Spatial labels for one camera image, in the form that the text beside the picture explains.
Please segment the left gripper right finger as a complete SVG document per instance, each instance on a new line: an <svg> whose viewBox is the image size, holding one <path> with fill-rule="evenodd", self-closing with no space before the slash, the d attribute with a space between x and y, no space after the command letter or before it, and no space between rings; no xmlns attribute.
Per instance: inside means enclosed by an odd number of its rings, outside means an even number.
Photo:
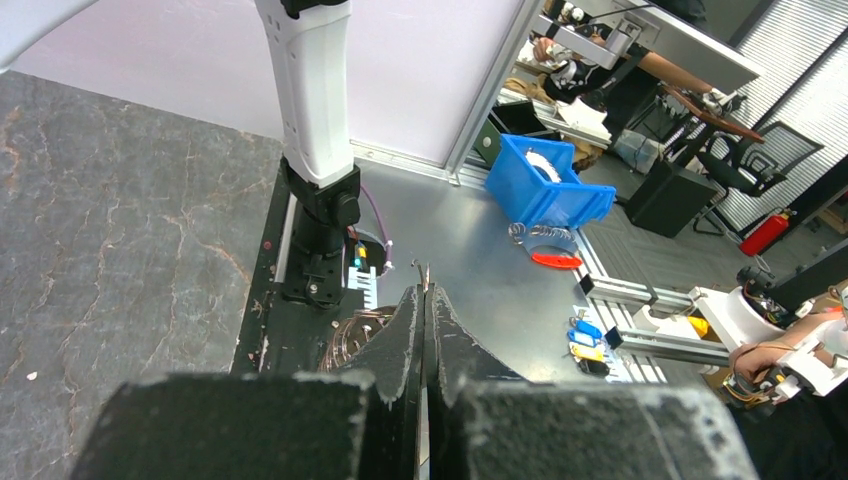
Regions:
<svg viewBox="0 0 848 480"><path fill-rule="evenodd" d="M724 405L692 386L534 383L425 296L434 479L753 479Z"/></svg>

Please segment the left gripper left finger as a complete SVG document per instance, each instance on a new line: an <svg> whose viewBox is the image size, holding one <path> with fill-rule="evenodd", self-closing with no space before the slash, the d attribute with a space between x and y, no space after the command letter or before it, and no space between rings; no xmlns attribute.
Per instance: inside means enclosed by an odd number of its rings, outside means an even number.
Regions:
<svg viewBox="0 0 848 480"><path fill-rule="evenodd" d="M415 479L424 314L408 288L344 365L167 374L104 404L74 479Z"/></svg>

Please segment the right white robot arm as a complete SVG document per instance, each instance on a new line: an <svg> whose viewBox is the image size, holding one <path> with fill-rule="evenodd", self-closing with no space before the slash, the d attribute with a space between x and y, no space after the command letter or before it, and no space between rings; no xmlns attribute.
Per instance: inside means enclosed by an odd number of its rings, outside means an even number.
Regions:
<svg viewBox="0 0 848 480"><path fill-rule="evenodd" d="M348 1L259 1L284 127L289 193L275 283L293 303L329 309L343 296L348 230L361 218L361 171L348 126Z"/></svg>

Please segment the operator hand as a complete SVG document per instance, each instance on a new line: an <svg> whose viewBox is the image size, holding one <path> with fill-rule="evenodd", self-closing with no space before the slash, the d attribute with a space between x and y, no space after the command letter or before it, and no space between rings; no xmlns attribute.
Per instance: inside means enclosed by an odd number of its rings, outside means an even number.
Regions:
<svg viewBox="0 0 848 480"><path fill-rule="evenodd" d="M729 367L737 376L756 384L790 351L794 348L780 342L744 344L730 353Z"/></svg>

